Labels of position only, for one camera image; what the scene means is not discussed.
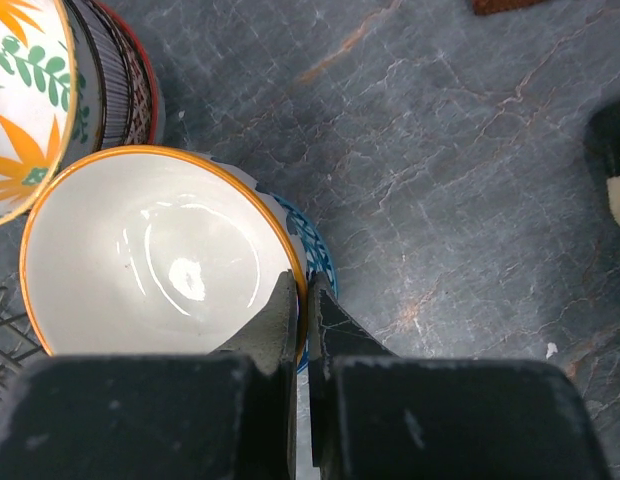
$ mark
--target stone table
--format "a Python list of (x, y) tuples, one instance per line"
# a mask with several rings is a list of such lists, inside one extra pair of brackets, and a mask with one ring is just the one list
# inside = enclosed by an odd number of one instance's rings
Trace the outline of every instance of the stone table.
[[(299, 205), (341, 303), (396, 353), (563, 368), (620, 479), (620, 229), (583, 143), (620, 95), (620, 0), (485, 18), (464, 0), (108, 3), (154, 62), (166, 144)], [(6, 284), (20, 228), (0, 228)]]

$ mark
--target wire rack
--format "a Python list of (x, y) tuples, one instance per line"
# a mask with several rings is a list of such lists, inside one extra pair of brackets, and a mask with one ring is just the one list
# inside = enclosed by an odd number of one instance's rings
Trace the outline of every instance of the wire rack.
[(0, 405), (3, 402), (9, 383), (25, 365), (45, 352), (32, 331), (30, 320), (25, 313), (8, 313), (6, 298), (8, 287), (0, 287)]

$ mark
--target orange flower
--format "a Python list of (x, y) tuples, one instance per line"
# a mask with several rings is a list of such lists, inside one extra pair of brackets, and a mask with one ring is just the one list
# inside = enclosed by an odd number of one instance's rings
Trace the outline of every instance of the orange flower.
[(48, 140), (48, 151), (44, 155), (37, 143), (21, 127), (0, 115), (0, 124), (8, 135), (12, 148), (20, 161), (0, 157), (0, 202), (12, 199), (11, 204), (28, 198), (45, 178), (60, 147), (59, 125), (55, 117)]
[(26, 47), (28, 46), (28, 39), (26, 38), (26, 34), (21, 28), (21, 25), (17, 20), (21, 20), (24, 23), (36, 28), (40, 32), (41, 27), (36, 24), (34, 20), (32, 20), (28, 15), (23, 13), (19, 7), (29, 8), (31, 10), (38, 10), (39, 8), (34, 5), (30, 5), (28, 2), (24, 0), (0, 0), (0, 22), (3, 23), (8, 29), (21, 40)]

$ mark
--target blue and white pattern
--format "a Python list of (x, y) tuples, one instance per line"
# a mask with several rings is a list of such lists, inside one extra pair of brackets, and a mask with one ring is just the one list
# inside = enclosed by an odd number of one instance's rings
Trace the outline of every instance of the blue and white pattern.
[[(334, 267), (334, 262), (332, 261), (328, 247), (326, 246), (326, 242), (324, 242), (321, 234), (319, 234), (317, 227), (315, 227), (312, 221), (310, 221), (297, 207), (277, 195), (272, 196), (287, 213), (286, 228), (288, 233), (290, 235), (299, 235), (301, 238), (303, 249), (306, 251), (306, 262), (308, 266), (306, 277), (308, 281), (315, 273), (325, 272), (330, 280), (330, 286), (335, 296), (338, 296), (339, 284), (337, 282), (337, 271)], [(297, 367), (297, 373), (303, 371), (307, 366), (308, 343), (306, 342), (303, 348), (301, 362)]]

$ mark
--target ceramic bowl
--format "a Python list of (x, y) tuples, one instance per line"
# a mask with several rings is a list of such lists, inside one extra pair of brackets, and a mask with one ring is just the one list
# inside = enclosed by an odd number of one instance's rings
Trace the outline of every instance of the ceramic bowl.
[[(337, 270), (335, 268), (332, 255), (328, 250), (326, 242), (315, 227), (312, 220), (306, 217), (301, 210), (292, 205), (287, 200), (273, 195), (279, 205), (286, 211), (286, 223), (292, 224), (301, 238), (303, 248), (306, 252), (306, 278), (309, 281), (316, 273), (324, 272), (335, 297), (339, 296), (339, 283), (337, 281)], [(308, 343), (304, 344), (303, 356), (297, 366), (297, 372), (302, 372), (308, 366)]]
[(76, 72), (60, 0), (0, 0), (0, 224), (30, 208), (61, 162)]
[(74, 128), (70, 137), (70, 145), (66, 151), (62, 168), (80, 158), (101, 150), (103, 143), (103, 92), (105, 79), (97, 63), (98, 51), (88, 26), (73, 4), (66, 5), (74, 37), (76, 58), (78, 63), (79, 101)]
[(210, 352), (290, 269), (305, 333), (303, 245), (255, 186), (236, 167), (165, 147), (119, 147), (64, 170), (34, 204), (21, 247), (24, 301), (45, 350)]
[[(163, 135), (166, 124), (166, 108), (163, 94), (159, 86), (159, 81), (154, 73), (154, 68), (150, 62), (150, 57), (143, 48), (143, 44), (139, 40), (139, 37), (134, 33), (132, 28), (123, 21), (123, 19), (117, 15), (107, 5), (96, 2), (109, 16), (119, 28), (121, 34), (125, 38), (128, 44), (128, 50), (133, 51), (138, 60), (141, 63), (141, 69), (143, 70), (143, 78), (141, 78), (141, 72), (138, 69), (133, 73), (133, 76), (137, 79), (134, 81), (135, 95), (134, 98), (140, 98), (142, 101), (136, 101), (133, 109), (133, 126), (135, 123), (143, 125), (144, 127), (149, 124), (149, 133), (145, 141), (138, 141), (140, 138), (131, 141), (134, 144), (148, 143), (152, 145), (160, 145), (163, 142)], [(150, 116), (148, 118), (146, 101), (150, 99)]]
[(125, 143), (132, 120), (132, 83), (127, 57), (117, 40), (112, 19), (91, 0), (65, 0), (74, 6), (87, 25), (87, 36), (97, 49), (97, 63), (103, 72), (104, 122), (101, 148)]

